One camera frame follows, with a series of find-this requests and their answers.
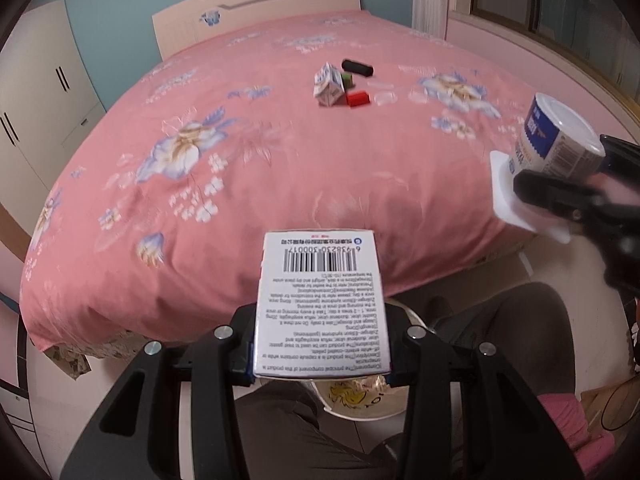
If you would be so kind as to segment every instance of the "red block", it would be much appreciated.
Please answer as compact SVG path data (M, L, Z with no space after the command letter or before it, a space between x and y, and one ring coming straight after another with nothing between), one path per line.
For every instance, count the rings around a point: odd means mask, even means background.
M371 99L369 98L369 94L367 94L364 90L347 94L347 104L351 108L354 108L356 106L368 105L370 102Z

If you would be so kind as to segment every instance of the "cabinet handle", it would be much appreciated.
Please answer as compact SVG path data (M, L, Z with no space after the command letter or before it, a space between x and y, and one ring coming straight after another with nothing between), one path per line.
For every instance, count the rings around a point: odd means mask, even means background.
M58 81L60 81L60 84L62 85L63 90L66 92L66 86L65 86L65 84L62 82L62 76L60 75L59 70L60 70L59 68L57 68L57 69L56 69L56 74L58 74Z
M2 123L2 127L4 128L4 130L6 131L6 136L9 137L9 140L11 141L12 145L15 146L15 142L14 140L11 138L11 135L9 135L9 130L6 129L6 125L4 124L4 120L2 119L2 117L0 117L0 123Z
M58 68L60 69L60 73L62 74L62 79L65 81L66 89L67 89L67 90L69 90L71 87L69 86L69 83L67 83L67 82L66 82L65 73L64 73L64 71L62 70L62 67L61 67L61 66L59 66Z
M6 112L4 113L4 118L6 119L6 123L9 125L9 128L11 128L11 131L14 134L15 140L20 142L20 139L18 138L18 134L15 133L14 127L11 124L11 121L9 120L9 116L6 114Z

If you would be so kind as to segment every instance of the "gray pants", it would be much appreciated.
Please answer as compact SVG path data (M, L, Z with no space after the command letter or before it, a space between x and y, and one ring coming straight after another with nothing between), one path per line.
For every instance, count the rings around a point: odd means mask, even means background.
M500 348L536 395L573 393L574 342L558 294L542 283L507 290L441 319L445 341ZM252 480L390 480L394 464L357 452L319 431L319 407L298 383L272 381L236 402Z

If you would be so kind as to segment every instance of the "floral bedspread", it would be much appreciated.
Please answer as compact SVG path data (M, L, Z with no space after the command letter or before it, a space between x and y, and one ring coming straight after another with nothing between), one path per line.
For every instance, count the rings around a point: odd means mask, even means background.
M314 74L344 58L373 65L354 76L372 104L321 107ZM386 295L469 267L526 236L493 215L489 152L511 149L533 92L366 12L191 47L121 97L51 191L20 291L31 338L193 340L255 301L269 230L373 229Z

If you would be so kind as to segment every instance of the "green object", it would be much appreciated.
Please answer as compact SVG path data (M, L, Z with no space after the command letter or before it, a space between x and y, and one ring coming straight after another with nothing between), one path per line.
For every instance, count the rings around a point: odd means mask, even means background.
M342 72L342 83L344 84L344 89L348 90L349 88L353 88L353 74L349 74L347 72Z

